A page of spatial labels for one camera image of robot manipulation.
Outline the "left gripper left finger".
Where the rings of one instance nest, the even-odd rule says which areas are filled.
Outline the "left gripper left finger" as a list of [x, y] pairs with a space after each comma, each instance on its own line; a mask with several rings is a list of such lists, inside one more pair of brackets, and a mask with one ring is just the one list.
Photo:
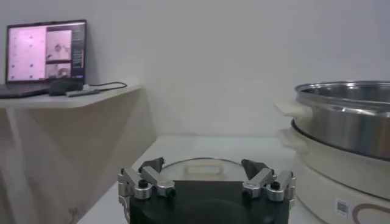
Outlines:
[[175, 182], [161, 174], [164, 163], [164, 158], [159, 157], [145, 161], [138, 170], [121, 168], [118, 174], [119, 196], [147, 200], [151, 198], [152, 191], [155, 189], [158, 196], [164, 198], [175, 197]]

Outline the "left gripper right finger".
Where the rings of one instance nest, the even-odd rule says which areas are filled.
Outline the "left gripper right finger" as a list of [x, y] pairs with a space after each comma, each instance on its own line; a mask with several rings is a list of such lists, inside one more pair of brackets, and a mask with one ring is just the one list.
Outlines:
[[275, 173], [265, 163], [249, 159], [241, 161], [247, 181], [243, 182], [243, 195], [250, 200], [265, 195], [270, 201], [294, 201], [296, 176], [291, 170]]

